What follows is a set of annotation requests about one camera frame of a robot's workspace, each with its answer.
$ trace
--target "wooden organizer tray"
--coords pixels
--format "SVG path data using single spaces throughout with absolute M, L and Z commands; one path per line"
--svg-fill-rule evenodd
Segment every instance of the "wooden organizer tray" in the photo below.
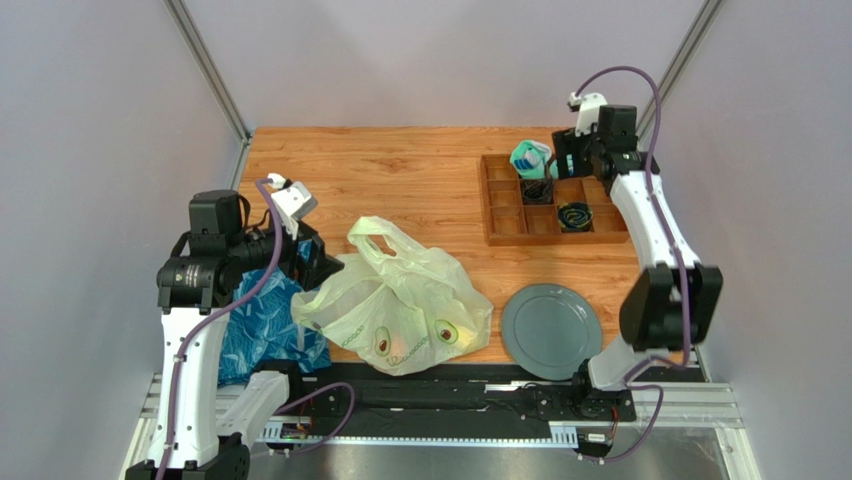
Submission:
M 521 178 L 509 164 L 509 155 L 483 155 L 479 180 L 490 246 L 624 243 L 630 238 L 624 219 L 594 177 L 556 180 L 553 203 L 546 205 L 523 204 Z M 556 211 L 570 202 L 589 206 L 588 232 L 562 232 Z

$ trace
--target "blue bag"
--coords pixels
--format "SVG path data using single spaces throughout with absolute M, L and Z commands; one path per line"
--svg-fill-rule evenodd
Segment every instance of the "blue bag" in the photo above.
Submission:
M 251 290 L 263 272 L 244 274 L 234 298 Z M 219 385 L 247 383 L 252 369 L 261 360 L 295 360 L 302 373 L 331 366 L 328 340 L 293 323 L 290 300 L 301 291 L 298 283 L 275 269 L 254 298 L 231 312 L 219 356 Z

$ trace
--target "wooden table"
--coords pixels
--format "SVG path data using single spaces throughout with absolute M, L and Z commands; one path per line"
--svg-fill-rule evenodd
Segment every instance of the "wooden table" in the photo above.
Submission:
M 384 217 L 427 247 L 456 257 L 475 288 L 494 304 L 491 342 L 459 362 L 513 363 L 500 333 L 503 307 L 521 288 L 552 282 L 585 297 L 600 318 L 604 346 L 618 333 L 621 302 L 638 276 L 632 244 L 488 247 L 478 164 L 525 139 L 550 144 L 541 128 L 260 128 L 240 192 L 252 221 L 266 209 L 253 182 L 277 172 L 302 181 L 319 200 L 305 221 L 328 253 L 351 253 L 346 233 L 361 217 Z M 331 345 L 334 361 L 358 361 Z

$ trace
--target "round plate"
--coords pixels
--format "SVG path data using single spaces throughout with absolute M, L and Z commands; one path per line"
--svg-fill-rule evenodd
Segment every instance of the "round plate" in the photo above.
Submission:
M 594 309 L 577 292 L 543 283 L 523 288 L 506 304 L 503 343 L 526 371 L 562 381 L 600 353 L 603 332 Z

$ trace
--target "white wall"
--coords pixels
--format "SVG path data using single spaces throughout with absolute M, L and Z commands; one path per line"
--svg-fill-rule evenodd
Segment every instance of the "white wall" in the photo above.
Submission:
M 251 128 L 567 125 L 572 90 L 660 78 L 701 0 L 257 0 L 187 6 Z M 639 82 L 611 102 L 644 107 Z
M 0 5 L 0 477 L 117 478 L 155 274 L 237 147 L 162 1 Z
M 850 32 L 849 2 L 727 2 L 663 109 L 667 197 L 725 275 L 708 363 L 766 479 L 852 469 Z

